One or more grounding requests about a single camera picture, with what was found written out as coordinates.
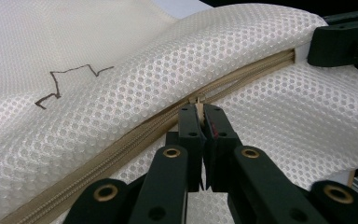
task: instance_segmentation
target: zipper teeth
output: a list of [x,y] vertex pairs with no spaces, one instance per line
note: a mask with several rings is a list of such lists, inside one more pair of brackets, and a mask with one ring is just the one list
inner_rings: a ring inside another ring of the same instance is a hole
[[[216,88],[227,85],[227,84],[237,80],[237,82],[235,82],[234,84],[229,86],[227,89],[224,89],[223,91],[220,91],[216,95],[211,96],[205,100],[205,103],[213,102],[215,99],[218,99],[219,97],[222,97],[225,94],[230,93],[232,89],[239,87],[243,83],[243,81],[246,81],[246,80],[258,75],[260,72],[264,71],[266,68],[270,68],[272,65],[282,63],[287,60],[291,60],[293,58],[293,56],[294,56],[294,53],[290,52],[290,53],[282,56],[281,58],[274,59],[272,61],[268,61],[267,63],[262,63],[259,66],[257,66],[256,68],[253,68],[249,71],[239,73],[236,76],[227,78],[227,80],[222,80],[220,82],[216,82],[212,86],[208,86],[205,89],[201,89],[200,91],[198,91],[198,94],[205,94],[209,91],[213,91]],[[31,214],[29,214],[28,216],[21,219],[18,222],[18,224],[23,224],[25,222],[35,223],[39,218],[41,218],[42,216],[47,214],[49,211],[53,210],[54,207],[56,207],[58,204],[62,203],[63,201],[65,201],[66,199],[71,197],[73,194],[75,194],[77,191],[79,191],[80,189],[82,189],[83,187],[88,185],[88,183],[92,182],[100,174],[102,174],[104,171],[109,169],[109,167],[112,164],[119,161],[122,157],[124,157],[126,154],[128,154],[129,151],[131,151],[133,148],[135,148],[140,143],[142,143],[142,141],[144,141],[150,133],[155,131],[159,126],[161,126],[167,120],[172,118],[177,113],[177,110],[186,104],[187,104],[187,101],[180,102],[178,105],[173,107],[167,113],[161,115],[160,119],[157,119],[157,120],[153,121],[152,123],[148,124],[139,135],[137,135],[136,137],[133,137],[123,147],[120,147],[118,150],[113,152],[111,155],[109,155],[107,157],[106,160],[99,163],[92,170],[90,170],[85,175],[80,177],[76,182],[74,182],[73,184],[71,184],[70,186],[65,188],[60,193],[56,194],[54,197],[52,197],[47,202],[40,205]]]

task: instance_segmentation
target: brass grommet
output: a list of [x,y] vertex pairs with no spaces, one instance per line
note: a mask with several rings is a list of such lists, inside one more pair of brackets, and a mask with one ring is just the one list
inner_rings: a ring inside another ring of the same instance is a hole
[[106,202],[116,197],[118,188],[113,184],[102,185],[94,191],[94,199],[98,202]]
[[338,203],[353,203],[353,197],[341,187],[326,185],[324,186],[324,193]]
[[241,154],[242,154],[242,156],[248,157],[251,159],[254,159],[254,158],[257,158],[260,156],[260,154],[256,150],[250,149],[250,148],[243,149],[241,151]]
[[164,150],[163,154],[168,158],[176,158],[180,155],[180,150],[176,148],[168,148]]

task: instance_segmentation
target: brown zipper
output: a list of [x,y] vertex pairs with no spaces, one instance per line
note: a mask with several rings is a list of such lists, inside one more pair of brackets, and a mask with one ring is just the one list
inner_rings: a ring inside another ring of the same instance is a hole
[[177,123],[177,111],[180,107],[196,98],[204,104],[213,103],[258,78],[294,63],[294,60],[295,52],[290,49],[218,78],[135,127],[66,178],[4,217],[0,223],[50,223],[68,210],[89,184],[111,176],[171,129]]

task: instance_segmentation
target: black marker line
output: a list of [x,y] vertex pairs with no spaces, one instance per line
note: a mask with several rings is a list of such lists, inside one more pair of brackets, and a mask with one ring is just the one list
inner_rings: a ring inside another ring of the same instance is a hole
[[80,68],[83,68],[83,67],[88,67],[89,70],[92,72],[92,74],[94,74],[94,76],[98,77],[100,75],[101,72],[107,70],[107,69],[111,69],[111,68],[114,68],[114,66],[110,66],[110,67],[107,67],[107,68],[104,68],[102,70],[100,70],[98,73],[95,73],[95,71],[92,69],[91,65],[89,64],[86,64],[86,65],[82,65],[80,67],[77,67],[77,68],[71,68],[71,69],[68,69],[64,72],[50,72],[51,76],[53,77],[53,80],[54,80],[54,84],[55,84],[55,87],[56,87],[56,90],[57,92],[56,93],[51,93],[45,97],[42,97],[40,98],[38,101],[35,102],[35,104],[39,107],[41,107],[42,109],[46,109],[44,106],[41,105],[42,102],[44,102],[45,100],[47,100],[48,98],[50,98],[51,96],[55,96],[56,99],[59,99],[61,98],[61,94],[60,94],[60,88],[58,87],[58,81],[57,81],[57,78],[54,76],[54,74],[57,74],[57,73],[67,73],[67,72],[70,72],[70,71],[74,71],[76,69],[80,69]]

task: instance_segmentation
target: zipper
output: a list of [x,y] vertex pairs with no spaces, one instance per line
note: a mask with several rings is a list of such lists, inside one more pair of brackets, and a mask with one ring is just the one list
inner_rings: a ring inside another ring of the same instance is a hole
[[135,127],[66,178],[4,217],[0,223],[24,224],[53,221],[70,208],[89,184],[111,176],[113,172],[171,129],[177,123],[177,111],[183,105],[195,102],[201,104],[215,102],[260,77],[294,63],[294,60],[295,52],[290,49],[245,65],[218,78]]

